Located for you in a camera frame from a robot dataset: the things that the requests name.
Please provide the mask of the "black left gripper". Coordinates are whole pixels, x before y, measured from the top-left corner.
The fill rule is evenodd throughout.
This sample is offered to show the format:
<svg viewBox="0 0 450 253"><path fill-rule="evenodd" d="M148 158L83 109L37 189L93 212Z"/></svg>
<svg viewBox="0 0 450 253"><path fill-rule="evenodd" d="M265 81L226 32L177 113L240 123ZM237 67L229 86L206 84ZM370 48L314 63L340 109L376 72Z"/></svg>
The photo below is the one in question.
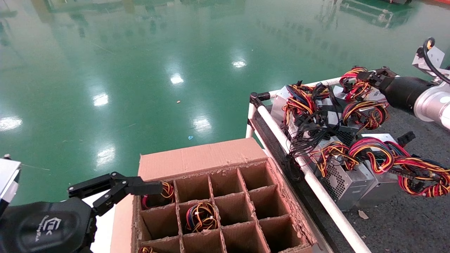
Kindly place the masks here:
<svg viewBox="0 0 450 253"><path fill-rule="evenodd" d="M93 207L78 198L107 191ZM68 189L66 201L9 206L1 216L2 253L89 253L97 231L96 216L103 216L127 195L161 194L160 181L118 172L105 174Z"/></svg>

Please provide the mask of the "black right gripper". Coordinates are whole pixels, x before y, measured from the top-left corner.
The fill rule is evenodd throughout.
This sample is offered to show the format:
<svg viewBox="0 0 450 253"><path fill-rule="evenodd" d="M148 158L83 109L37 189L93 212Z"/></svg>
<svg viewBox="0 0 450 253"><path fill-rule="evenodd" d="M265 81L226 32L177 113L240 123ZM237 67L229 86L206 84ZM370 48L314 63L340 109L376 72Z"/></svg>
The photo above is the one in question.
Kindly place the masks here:
<svg viewBox="0 0 450 253"><path fill-rule="evenodd" d="M418 77L386 75L387 70L363 71L357 74L357 80L370 80L372 87L385 92L385 98L392 107L413 113L416 100L428 89L428 82Z"/></svg>

